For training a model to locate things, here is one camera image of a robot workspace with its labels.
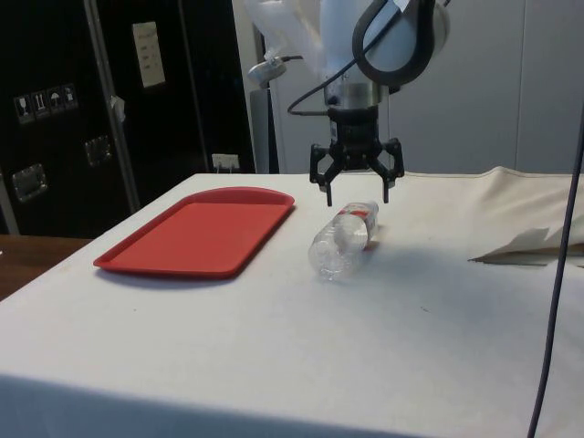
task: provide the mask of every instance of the plastic tray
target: plastic tray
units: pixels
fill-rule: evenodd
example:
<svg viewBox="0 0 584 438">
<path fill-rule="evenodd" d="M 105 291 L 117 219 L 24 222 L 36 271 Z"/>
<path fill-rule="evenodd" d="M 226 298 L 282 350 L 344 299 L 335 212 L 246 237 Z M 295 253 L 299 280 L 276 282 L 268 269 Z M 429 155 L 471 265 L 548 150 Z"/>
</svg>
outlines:
<svg viewBox="0 0 584 438">
<path fill-rule="evenodd" d="M 184 198 L 98 258 L 129 274 L 225 279 L 238 275 L 282 224 L 294 198 L 233 187 Z"/>
</svg>

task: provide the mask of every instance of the black cable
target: black cable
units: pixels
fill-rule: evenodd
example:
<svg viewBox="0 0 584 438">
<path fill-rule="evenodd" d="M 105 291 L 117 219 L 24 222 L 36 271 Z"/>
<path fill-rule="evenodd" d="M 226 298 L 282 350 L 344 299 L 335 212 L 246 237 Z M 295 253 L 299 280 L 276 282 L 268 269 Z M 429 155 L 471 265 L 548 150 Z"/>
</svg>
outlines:
<svg viewBox="0 0 584 438">
<path fill-rule="evenodd" d="M 562 233 L 562 242 L 559 247 L 558 271 L 556 273 L 556 281 L 554 283 L 554 292 L 551 298 L 551 309 L 549 310 L 549 322 L 547 324 L 547 339 L 546 351 L 544 353 L 544 364 L 541 370 L 541 378 L 539 380 L 539 387 L 537 389 L 536 405 L 529 424 L 529 432 L 527 438 L 534 438 L 536 436 L 537 424 L 539 422 L 539 415 L 544 403 L 546 395 L 546 387 L 548 385 L 549 367 L 551 365 L 552 350 L 554 348 L 554 335 L 556 333 L 556 320 L 558 319 L 559 295 L 561 293 L 562 282 L 564 279 L 564 268 L 566 266 L 566 258 L 568 257 L 569 232 L 572 226 L 572 217 L 574 215 L 574 207 L 576 205 L 576 195 L 578 194 L 578 183 L 580 173 L 582 172 L 582 157 L 584 156 L 584 105 L 582 108 L 582 122 L 580 127 L 580 138 L 578 145 L 578 152 L 576 154 L 576 161 L 574 163 L 574 172 L 572 173 L 572 185 L 569 189 L 568 207 L 566 208 L 566 219 L 564 221 L 564 231 Z"/>
<path fill-rule="evenodd" d="M 282 59 L 283 62 L 288 62 L 288 61 L 296 61 L 296 60 L 300 60 L 300 59 L 304 59 L 304 58 L 301 57 L 300 55 L 295 55 L 293 57 L 281 57 L 280 59 Z"/>
<path fill-rule="evenodd" d="M 401 16 L 402 16 L 402 11 L 400 11 L 398 9 L 398 11 L 391 17 L 390 21 L 388 21 L 388 23 L 383 27 L 383 29 L 380 31 L 380 33 L 377 34 L 377 36 L 375 36 L 371 40 L 371 42 L 363 49 L 363 53 L 360 55 L 360 57 L 365 57 L 367 55 L 367 53 L 372 48 L 374 48 L 377 45 L 377 43 L 379 43 L 381 41 L 381 39 L 383 37 L 385 37 L 385 35 L 397 23 L 397 21 L 399 20 L 399 18 Z M 345 67 L 343 67 L 337 73 L 335 73 L 333 76 L 331 76 L 325 82 L 323 82 L 322 84 L 320 84 L 317 87 L 314 87 L 312 90 L 306 92 L 305 94 L 300 96 L 298 99 L 296 99 L 294 102 L 292 102 L 292 104 L 288 107 L 288 110 L 287 110 L 288 114 L 291 114 L 293 116 L 326 116 L 326 115 L 328 115 L 326 111 L 294 111 L 294 108 L 297 107 L 300 103 L 302 103 L 306 99 L 308 99 L 310 96 L 314 95 L 315 93 L 318 93 L 322 89 L 325 89 L 330 84 L 332 84 L 335 80 L 337 80 L 338 78 L 343 76 L 350 68 L 352 68 L 355 64 L 357 64 L 357 62 L 359 62 L 360 57 L 353 58 L 353 60 L 350 61 L 349 64 L 347 64 Z"/>
</svg>

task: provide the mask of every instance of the wooden surface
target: wooden surface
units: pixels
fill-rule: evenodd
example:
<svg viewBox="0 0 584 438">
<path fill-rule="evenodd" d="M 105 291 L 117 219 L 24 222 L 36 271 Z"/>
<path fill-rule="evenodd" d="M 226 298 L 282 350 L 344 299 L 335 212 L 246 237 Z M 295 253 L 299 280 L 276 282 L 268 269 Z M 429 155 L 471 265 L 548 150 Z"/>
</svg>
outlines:
<svg viewBox="0 0 584 438">
<path fill-rule="evenodd" d="M 89 242 L 85 239 L 0 235 L 0 301 Z"/>
</svg>

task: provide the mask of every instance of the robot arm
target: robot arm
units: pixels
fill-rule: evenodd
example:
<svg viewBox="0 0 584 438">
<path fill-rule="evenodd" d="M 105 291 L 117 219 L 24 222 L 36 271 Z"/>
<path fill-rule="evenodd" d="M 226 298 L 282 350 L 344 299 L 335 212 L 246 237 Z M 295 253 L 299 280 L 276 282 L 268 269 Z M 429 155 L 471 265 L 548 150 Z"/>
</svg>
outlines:
<svg viewBox="0 0 584 438">
<path fill-rule="evenodd" d="M 250 15 L 266 36 L 266 63 L 250 77 L 267 82 L 286 71 L 278 53 L 291 44 L 323 83 L 294 102 L 324 90 L 330 118 L 331 144 L 313 145 L 310 181 L 327 193 L 343 171 L 375 171 L 383 181 L 383 199 L 404 175 L 402 146 L 397 139 L 379 140 L 378 106 L 382 95 L 420 76 L 448 35 L 448 15 L 435 0 L 319 0 L 320 34 L 302 14 L 299 0 L 245 0 Z M 393 167 L 379 156 L 386 151 Z M 324 173 L 318 163 L 329 155 Z"/>
</svg>

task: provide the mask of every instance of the wall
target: wall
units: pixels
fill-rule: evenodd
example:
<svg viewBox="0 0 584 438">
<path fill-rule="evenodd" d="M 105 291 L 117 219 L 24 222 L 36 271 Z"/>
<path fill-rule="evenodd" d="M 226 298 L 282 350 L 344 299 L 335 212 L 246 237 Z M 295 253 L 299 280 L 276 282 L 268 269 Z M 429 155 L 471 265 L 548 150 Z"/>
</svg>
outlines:
<svg viewBox="0 0 584 438">
<path fill-rule="evenodd" d="M 301 2 L 317 23 L 318 2 Z M 449 12 L 443 52 L 389 112 L 382 105 L 382 137 L 391 127 L 400 138 L 409 171 L 569 171 L 584 95 L 584 2 L 453 0 Z M 329 143 L 325 119 L 287 115 L 316 85 L 302 62 L 272 83 L 282 172 L 307 172 L 310 144 Z M 321 95 L 303 104 L 322 106 Z"/>
</svg>

